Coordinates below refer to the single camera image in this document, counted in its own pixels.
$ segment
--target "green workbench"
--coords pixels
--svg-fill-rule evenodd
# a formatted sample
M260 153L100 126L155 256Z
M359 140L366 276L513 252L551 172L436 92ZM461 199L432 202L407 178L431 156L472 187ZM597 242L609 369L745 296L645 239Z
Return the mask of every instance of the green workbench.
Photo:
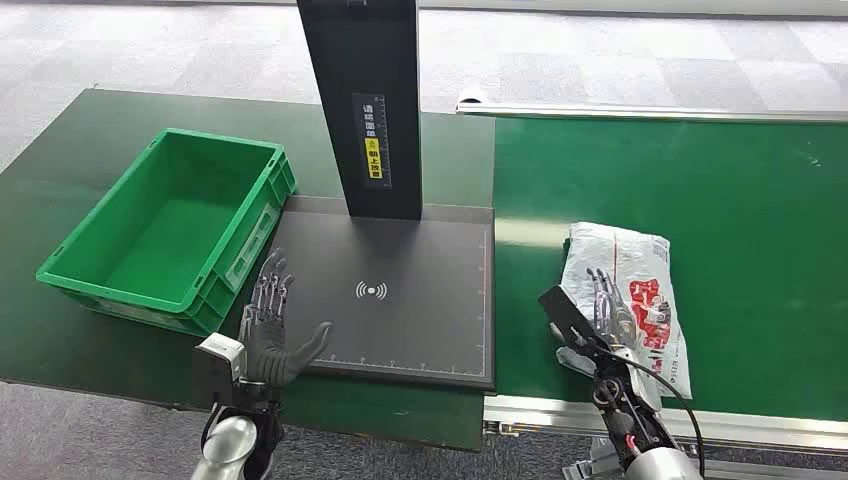
M567 224L585 220L671 241L692 405L708 439L848 448L848 224L838 213L848 126L616 117L423 114L425 202L494 203L498 395L304 375L286 392L285 420L467 450L480 447L481 419L601 432L588 379L555 363L536 304L558 282ZM0 175L0 378L206 407L190 381L197 338L88 312L34 280L164 127L281 143L298 193L341 196L319 106L86 90ZM239 318L234 308L222 333L234 335ZM667 420L685 436L678 414Z
M299 194L342 196L320 106L85 90L0 175L0 379L207 407L191 381L191 350L200 338L87 311L34 277L165 127L280 143ZM494 120L425 114L422 130L430 159L425 201L490 206ZM254 283L255 270L245 285ZM240 317L234 307L221 332L236 336ZM480 448L479 394L302 376L285 401L290 423Z

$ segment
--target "silver cylinder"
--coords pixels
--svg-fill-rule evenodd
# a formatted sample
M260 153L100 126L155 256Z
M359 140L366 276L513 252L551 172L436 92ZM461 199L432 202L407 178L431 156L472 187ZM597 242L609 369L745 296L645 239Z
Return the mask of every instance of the silver cylinder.
M256 425L247 417L229 417L215 425L203 445L203 458L192 480L243 480L244 463L256 446Z
M655 448L642 453L624 474L626 480L703 480L685 453L674 448Z

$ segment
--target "gray floor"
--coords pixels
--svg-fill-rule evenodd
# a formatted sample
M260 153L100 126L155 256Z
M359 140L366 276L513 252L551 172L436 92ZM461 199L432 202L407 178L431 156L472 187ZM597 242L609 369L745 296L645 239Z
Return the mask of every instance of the gray floor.
M848 110L848 23L422 11L421 104ZM0 171L97 85L318 103L297 9L0 3Z
M848 110L848 24L839 22L423 11L420 50L429 111L450 111L471 85L513 102ZM0 3L0 171L95 85L318 102L293 8ZM0 480L186 478L204 421L5 384L0 407ZM541 434L485 442L473 455L291 429L276 477L559 478L588 445ZM848 470L821 457L781 463Z

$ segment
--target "white plastic package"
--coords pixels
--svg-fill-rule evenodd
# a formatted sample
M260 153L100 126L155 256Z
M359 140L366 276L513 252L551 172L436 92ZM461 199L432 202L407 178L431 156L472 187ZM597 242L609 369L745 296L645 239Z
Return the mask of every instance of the white plastic package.
M692 398L686 340L677 320L671 286L669 241L657 235L587 222L572 224L570 236L560 285L571 301L587 319L593 320L596 310L603 308L596 303L598 278L609 278L618 289L615 293L620 293L623 305L619 313L626 316L629 312L636 325L635 335L628 335L623 343L633 350L639 363L659 373L684 397ZM600 336L608 333L598 329L595 326ZM594 370L591 365L586 372L585 363L591 360L577 358L568 349L557 356L575 370L590 375ZM672 395L657 386L663 396Z

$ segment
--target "yellow warning label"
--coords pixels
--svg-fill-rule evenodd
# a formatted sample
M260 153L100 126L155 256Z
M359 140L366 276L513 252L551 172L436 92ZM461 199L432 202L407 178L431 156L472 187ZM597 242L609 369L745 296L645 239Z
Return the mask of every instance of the yellow warning label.
M365 156L368 158L368 176L383 178L383 163L380 161L380 141L376 138L365 139Z

